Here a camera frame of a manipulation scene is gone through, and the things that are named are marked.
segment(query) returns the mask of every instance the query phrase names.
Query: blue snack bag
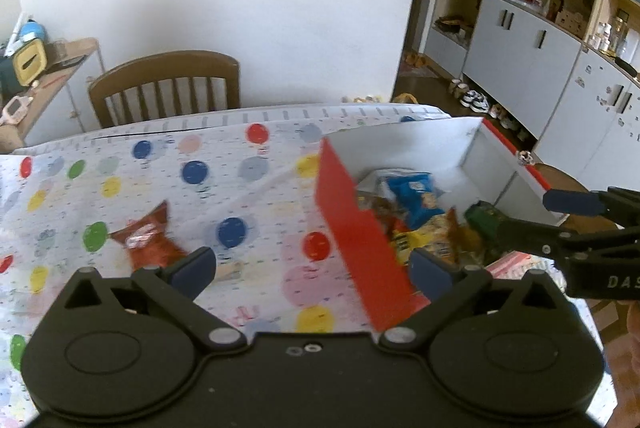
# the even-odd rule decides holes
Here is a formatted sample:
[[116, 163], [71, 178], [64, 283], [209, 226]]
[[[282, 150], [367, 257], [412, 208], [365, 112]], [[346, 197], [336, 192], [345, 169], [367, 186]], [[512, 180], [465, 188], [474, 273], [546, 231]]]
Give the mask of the blue snack bag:
[[404, 208], [402, 220], [410, 230], [417, 230], [434, 215], [444, 213], [438, 207], [430, 173], [387, 177], [386, 184]]

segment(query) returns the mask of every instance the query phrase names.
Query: screw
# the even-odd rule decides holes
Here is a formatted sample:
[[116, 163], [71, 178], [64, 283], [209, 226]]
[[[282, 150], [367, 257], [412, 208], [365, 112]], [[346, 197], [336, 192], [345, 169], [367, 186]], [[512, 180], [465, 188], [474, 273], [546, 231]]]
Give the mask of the screw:
[[285, 352], [289, 356], [302, 356], [302, 354], [305, 353], [305, 351], [302, 350], [301, 347], [287, 347], [287, 350], [285, 350]]
[[409, 327], [392, 327], [385, 331], [385, 338], [395, 344], [411, 343], [417, 337], [415, 331]]
[[242, 334], [231, 327], [218, 327], [209, 333], [209, 340], [218, 345], [231, 345], [236, 343]]
[[320, 352], [322, 350], [322, 345], [318, 343], [308, 343], [305, 345], [305, 350], [307, 352]]

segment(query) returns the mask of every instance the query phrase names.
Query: tablecloth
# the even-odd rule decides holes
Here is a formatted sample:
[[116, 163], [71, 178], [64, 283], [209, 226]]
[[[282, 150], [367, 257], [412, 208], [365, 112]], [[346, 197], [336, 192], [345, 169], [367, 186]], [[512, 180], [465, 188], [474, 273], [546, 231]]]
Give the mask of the tablecloth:
[[0, 426], [34, 414], [20, 356], [70, 275], [130, 275], [108, 233], [169, 202], [168, 233], [242, 262], [196, 300], [257, 331], [359, 331], [366, 314], [313, 194], [323, 134], [448, 115], [428, 106], [242, 109], [115, 127], [0, 157]]

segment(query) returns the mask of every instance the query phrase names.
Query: open cardboard box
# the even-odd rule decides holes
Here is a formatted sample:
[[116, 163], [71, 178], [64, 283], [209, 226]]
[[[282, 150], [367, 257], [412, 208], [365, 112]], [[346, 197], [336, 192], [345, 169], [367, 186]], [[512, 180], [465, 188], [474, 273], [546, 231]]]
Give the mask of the open cardboard box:
[[459, 222], [480, 199], [517, 219], [557, 224], [561, 218], [542, 205], [549, 189], [545, 179], [518, 164], [515, 147], [486, 119], [409, 121], [326, 135], [316, 203], [378, 331], [428, 304], [396, 262], [373, 213], [358, 209], [355, 185], [380, 168], [431, 172], [444, 192], [438, 203], [443, 209], [455, 206]]

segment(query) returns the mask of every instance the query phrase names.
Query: dark wooden floor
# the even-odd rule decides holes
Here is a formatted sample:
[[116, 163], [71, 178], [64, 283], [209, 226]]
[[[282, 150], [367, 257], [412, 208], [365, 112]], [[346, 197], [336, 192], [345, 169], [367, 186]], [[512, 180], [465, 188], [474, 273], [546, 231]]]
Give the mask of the dark wooden floor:
[[414, 95], [418, 102], [425, 105], [433, 105], [439, 107], [451, 116], [484, 116], [488, 118], [518, 150], [531, 150], [536, 141], [529, 136], [526, 141], [520, 141], [517, 132], [504, 129], [500, 126], [497, 119], [491, 118], [488, 114], [479, 115], [468, 107], [464, 107], [447, 91], [449, 81], [443, 78], [418, 78], [412, 76], [398, 77], [396, 87], [394, 88], [394, 96], [402, 93]]

